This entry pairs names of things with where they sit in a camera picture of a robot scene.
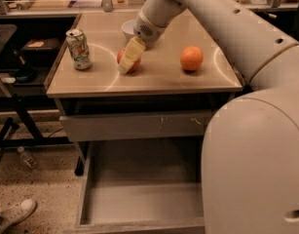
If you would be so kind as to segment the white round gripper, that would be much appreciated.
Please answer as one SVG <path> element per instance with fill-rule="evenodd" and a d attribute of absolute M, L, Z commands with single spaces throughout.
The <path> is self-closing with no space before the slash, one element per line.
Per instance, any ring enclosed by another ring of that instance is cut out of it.
<path fill-rule="evenodd" d="M 165 30 L 164 27 L 155 25 L 142 11 L 139 11 L 133 24 L 133 33 L 137 37 L 130 39 L 119 62 L 123 70 L 125 72 L 128 71 L 141 58 L 146 45 L 153 46 L 161 38 Z"/>

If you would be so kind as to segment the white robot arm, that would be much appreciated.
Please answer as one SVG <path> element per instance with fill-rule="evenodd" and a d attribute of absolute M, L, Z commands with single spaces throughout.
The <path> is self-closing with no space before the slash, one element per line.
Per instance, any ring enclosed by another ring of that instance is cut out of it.
<path fill-rule="evenodd" d="M 206 128 L 206 234 L 299 234 L 299 42 L 234 0 L 146 0 L 120 71 L 128 72 L 184 10 L 252 89 Z"/>

